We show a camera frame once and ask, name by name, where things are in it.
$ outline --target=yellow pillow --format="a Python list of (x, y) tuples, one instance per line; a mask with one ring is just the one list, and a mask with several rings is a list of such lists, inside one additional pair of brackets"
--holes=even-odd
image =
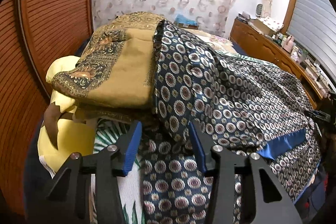
[(59, 106), (61, 113), (75, 104), (75, 99), (65, 96), (56, 90), (52, 90), (50, 104), (55, 102), (55, 105)]
[(57, 172), (69, 155), (80, 152), (83, 156), (92, 154), (95, 142), (95, 130), (86, 124), (59, 119), (58, 150), (51, 144), (45, 126), (41, 127), (37, 142), (39, 156), (44, 156), (46, 164)]
[(47, 83), (51, 84), (53, 77), (56, 73), (60, 71), (69, 71), (75, 68), (76, 63), (78, 62), (78, 56), (65, 56), (59, 59), (56, 59), (49, 67), (45, 80)]

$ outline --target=blue patterned fabric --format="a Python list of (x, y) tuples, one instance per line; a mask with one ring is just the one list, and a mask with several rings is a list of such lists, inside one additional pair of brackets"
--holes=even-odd
[[(272, 63), (215, 51), (166, 20), (157, 27), (154, 48), (152, 102), (160, 125), (144, 133), (147, 223), (204, 222), (212, 178), (204, 178), (194, 160), (187, 127), (193, 119), (214, 144), (239, 155), (304, 129), (305, 142), (269, 162), (295, 201), (320, 160), (315, 125), (303, 114), (311, 105), (299, 80)], [(240, 223), (242, 194), (236, 175), (234, 224)]]

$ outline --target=metal screw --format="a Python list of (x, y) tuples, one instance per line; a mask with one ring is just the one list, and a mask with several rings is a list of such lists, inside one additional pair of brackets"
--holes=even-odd
[(76, 159), (78, 159), (80, 156), (81, 156), (80, 153), (78, 153), (78, 152), (74, 152), (74, 153), (72, 153), (72, 154), (70, 155), (70, 158), (72, 158), (73, 160), (76, 160)]
[(107, 150), (110, 151), (110, 152), (114, 152), (118, 149), (118, 147), (114, 144), (111, 144), (107, 147)]
[(214, 146), (212, 147), (212, 149), (213, 149), (214, 151), (216, 151), (216, 152), (221, 152), (221, 151), (223, 151), (223, 147), (220, 146), (220, 145), (214, 145)]
[(250, 157), (251, 157), (252, 159), (254, 159), (254, 160), (258, 160), (258, 159), (260, 159), (260, 155), (259, 155), (258, 153), (252, 153), (252, 154), (250, 155)]

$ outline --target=pink handbag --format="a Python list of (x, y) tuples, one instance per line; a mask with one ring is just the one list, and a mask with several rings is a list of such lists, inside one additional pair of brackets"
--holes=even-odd
[(291, 35), (287, 38), (285, 44), (283, 45), (283, 48), (291, 53), (292, 52), (292, 49), (293, 49), (293, 46), (294, 46), (294, 37)]

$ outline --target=brown fabric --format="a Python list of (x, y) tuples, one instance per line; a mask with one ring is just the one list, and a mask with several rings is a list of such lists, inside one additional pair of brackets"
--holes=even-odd
[(99, 105), (113, 108), (150, 108), (154, 31), (127, 29), (126, 41), (109, 78), (87, 94)]
[(95, 32), (92, 34), (89, 43), (86, 45), (83, 51), (83, 55), (81, 56), (81, 58), (77, 63), (83, 61), (83, 59), (87, 55), (86, 52), (89, 49), (93, 48), (94, 44), (96, 44), (97, 41), (100, 40), (101, 36), (106, 31), (110, 31), (112, 29), (127, 29), (127, 28), (155, 31), (156, 26), (163, 19), (165, 18), (149, 12), (136, 12), (117, 17), (109, 24), (100, 26), (95, 30)]
[(79, 103), (75, 112), (75, 117), (78, 120), (105, 117), (128, 124), (131, 124), (134, 120), (138, 120), (146, 127), (152, 127), (157, 123), (150, 110), (139, 111), (137, 109), (109, 108), (85, 103)]
[(60, 108), (55, 102), (51, 103), (46, 111), (44, 112), (44, 121), (42, 126), (45, 126), (49, 140), (51, 144), (58, 149), (57, 145), (57, 135), (58, 135), (58, 126), (57, 121), (62, 115)]

